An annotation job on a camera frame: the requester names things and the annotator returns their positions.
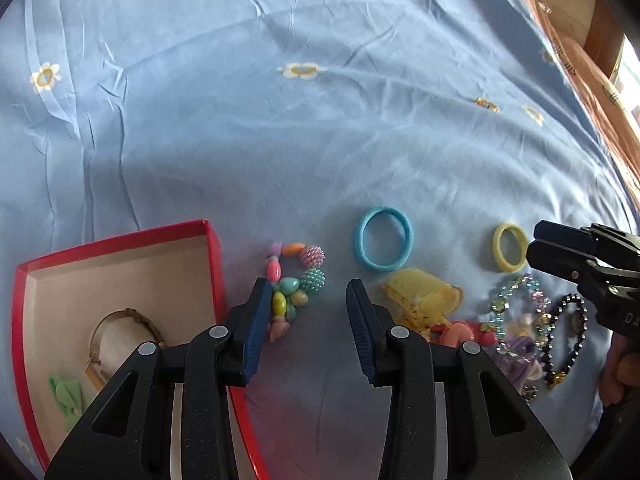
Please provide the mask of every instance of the teal bead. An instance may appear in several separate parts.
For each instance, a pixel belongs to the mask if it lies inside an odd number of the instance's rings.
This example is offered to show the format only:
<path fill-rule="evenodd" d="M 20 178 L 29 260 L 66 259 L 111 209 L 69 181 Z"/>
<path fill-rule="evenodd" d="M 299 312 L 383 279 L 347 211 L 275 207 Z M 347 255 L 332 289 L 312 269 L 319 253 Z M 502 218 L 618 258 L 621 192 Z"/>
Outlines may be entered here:
<path fill-rule="evenodd" d="M 300 287 L 300 280 L 297 278 L 282 278 L 278 283 L 280 292 L 285 296 L 290 296 Z"/>
<path fill-rule="evenodd" d="M 300 288 L 307 294 L 317 292 L 323 285 L 324 272 L 320 269 L 307 269 L 300 278 Z"/>
<path fill-rule="evenodd" d="M 294 319 L 296 319 L 296 315 L 296 308 L 292 304 L 287 303 L 287 313 L 284 315 L 284 319 L 291 323 Z"/>

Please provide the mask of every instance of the crystal bracelet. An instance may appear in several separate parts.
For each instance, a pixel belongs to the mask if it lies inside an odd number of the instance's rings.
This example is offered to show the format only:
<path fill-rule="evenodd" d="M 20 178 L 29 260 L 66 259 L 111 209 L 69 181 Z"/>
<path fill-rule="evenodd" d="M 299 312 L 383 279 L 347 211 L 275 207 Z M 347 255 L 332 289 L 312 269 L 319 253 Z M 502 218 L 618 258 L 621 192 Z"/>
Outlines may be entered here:
<path fill-rule="evenodd" d="M 504 338 L 506 330 L 504 328 L 504 313 L 509 308 L 509 298 L 518 290 L 526 290 L 530 292 L 531 301 L 536 305 L 534 320 L 534 339 L 536 342 L 534 356 L 539 354 L 547 343 L 547 335 L 550 332 L 550 317 L 546 312 L 546 308 L 551 304 L 551 300 L 545 297 L 544 292 L 540 290 L 540 283 L 530 274 L 516 275 L 509 283 L 502 286 L 500 293 L 491 302 L 491 314 L 488 323 L 489 328 L 495 330 L 495 336 L 498 339 L 496 350 L 499 354 L 508 355 L 510 357 L 522 357 L 529 361 L 530 358 L 521 356 L 511 352 Z"/>

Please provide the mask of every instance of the yellow plastic hair clip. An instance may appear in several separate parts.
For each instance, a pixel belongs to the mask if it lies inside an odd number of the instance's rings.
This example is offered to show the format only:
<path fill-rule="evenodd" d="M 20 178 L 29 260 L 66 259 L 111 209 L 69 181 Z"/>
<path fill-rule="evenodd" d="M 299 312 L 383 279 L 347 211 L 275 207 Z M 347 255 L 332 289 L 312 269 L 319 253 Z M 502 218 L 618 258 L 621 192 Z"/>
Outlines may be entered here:
<path fill-rule="evenodd" d="M 432 325 L 449 326 L 445 316 L 462 303 L 461 288 L 449 285 L 420 269 L 400 269 L 382 284 L 387 297 L 402 310 L 396 322 L 428 336 Z"/>

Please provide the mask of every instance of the hair tie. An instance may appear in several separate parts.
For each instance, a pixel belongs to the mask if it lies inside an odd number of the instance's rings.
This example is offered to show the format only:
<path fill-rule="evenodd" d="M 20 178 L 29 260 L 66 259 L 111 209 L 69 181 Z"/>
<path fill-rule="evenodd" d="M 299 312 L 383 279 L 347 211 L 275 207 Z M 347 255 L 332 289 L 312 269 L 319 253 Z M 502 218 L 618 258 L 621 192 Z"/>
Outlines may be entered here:
<path fill-rule="evenodd" d="M 389 265 L 380 265 L 372 262 L 364 250 L 364 231 L 367 228 L 367 224 L 375 215 L 380 213 L 388 214 L 398 220 L 404 230 L 404 246 L 402 247 L 402 254 L 395 263 Z M 407 215 L 399 209 L 389 206 L 375 207 L 360 219 L 356 229 L 355 251 L 357 258 L 370 269 L 378 270 L 379 272 L 394 272 L 406 263 L 413 248 L 414 228 L 411 226 L 411 222 Z"/>
<path fill-rule="evenodd" d="M 507 258 L 502 254 L 502 247 L 500 246 L 500 242 L 502 241 L 502 235 L 505 231 L 511 231 L 513 233 L 514 238 L 518 242 L 518 246 L 520 248 L 520 259 L 517 263 L 512 264 L 507 261 Z M 509 222 L 504 222 L 496 228 L 494 231 L 494 243 L 492 249 L 494 251 L 495 262 L 504 272 L 518 272 L 524 267 L 527 263 L 527 246 L 529 245 L 529 241 L 527 240 L 524 231 L 520 229 L 516 224 L 512 224 Z"/>

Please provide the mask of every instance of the finger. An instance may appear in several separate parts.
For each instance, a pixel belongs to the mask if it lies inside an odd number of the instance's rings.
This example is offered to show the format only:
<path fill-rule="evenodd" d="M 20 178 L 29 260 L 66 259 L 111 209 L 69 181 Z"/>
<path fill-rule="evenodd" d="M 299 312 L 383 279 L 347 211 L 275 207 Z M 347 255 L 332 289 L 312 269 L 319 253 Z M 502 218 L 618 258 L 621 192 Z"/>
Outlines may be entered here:
<path fill-rule="evenodd" d="M 618 379 L 618 365 L 624 357 L 628 340 L 619 334 L 611 338 L 611 346 L 607 352 L 607 360 L 598 386 L 600 400 L 606 408 L 610 404 L 617 404 L 625 393 L 625 385 Z"/>
<path fill-rule="evenodd" d="M 627 386 L 640 386 L 640 354 L 625 355 L 618 365 L 618 380 Z"/>

